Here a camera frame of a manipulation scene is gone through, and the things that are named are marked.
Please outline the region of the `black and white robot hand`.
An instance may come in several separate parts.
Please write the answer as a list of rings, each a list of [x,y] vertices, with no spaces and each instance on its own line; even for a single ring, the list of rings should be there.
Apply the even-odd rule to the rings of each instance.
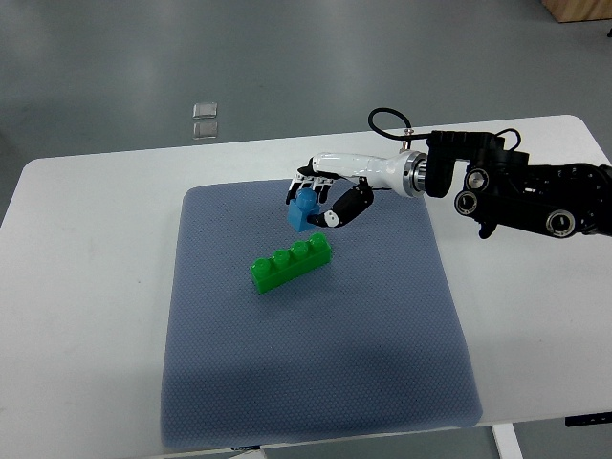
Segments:
[[[319,153],[295,173],[286,203],[296,201],[300,190],[307,191],[312,207],[327,201],[331,185],[338,180],[353,184],[333,205],[305,222],[312,227],[339,228],[347,225],[373,204],[378,190],[392,190],[402,197],[420,197],[425,192],[427,155],[403,150],[391,158],[348,153]]]

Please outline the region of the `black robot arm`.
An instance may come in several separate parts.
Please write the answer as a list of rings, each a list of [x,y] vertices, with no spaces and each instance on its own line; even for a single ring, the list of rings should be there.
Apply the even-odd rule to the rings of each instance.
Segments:
[[[528,154],[505,146],[501,132],[434,130],[420,138],[428,153],[407,176],[417,190],[442,198],[456,162],[466,162],[454,207],[479,224],[480,238],[498,226],[555,238],[610,235],[610,166],[532,165]]]

